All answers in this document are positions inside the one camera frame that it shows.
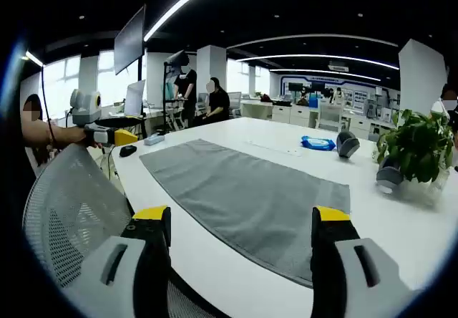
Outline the person's left hand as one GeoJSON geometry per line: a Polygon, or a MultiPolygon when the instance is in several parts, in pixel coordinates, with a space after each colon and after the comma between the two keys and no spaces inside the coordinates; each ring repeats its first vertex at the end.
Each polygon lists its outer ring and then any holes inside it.
{"type": "Polygon", "coordinates": [[[67,142],[85,145],[86,147],[102,148],[100,143],[96,143],[93,139],[87,137],[85,130],[82,127],[69,127],[66,129],[67,142]]]}

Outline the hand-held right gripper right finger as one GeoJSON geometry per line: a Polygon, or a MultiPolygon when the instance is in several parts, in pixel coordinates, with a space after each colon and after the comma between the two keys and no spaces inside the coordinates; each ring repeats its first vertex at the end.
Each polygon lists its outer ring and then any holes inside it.
{"type": "Polygon", "coordinates": [[[417,296],[399,266],[350,216],[316,206],[311,226],[312,317],[396,317],[417,296]]]}

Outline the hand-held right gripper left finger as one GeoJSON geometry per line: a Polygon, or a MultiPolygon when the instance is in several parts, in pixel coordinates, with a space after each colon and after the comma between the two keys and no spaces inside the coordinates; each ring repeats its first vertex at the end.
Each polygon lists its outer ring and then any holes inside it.
{"type": "Polygon", "coordinates": [[[85,317],[168,317],[170,244],[170,207],[143,209],[82,262],[64,293],[85,317]]]}

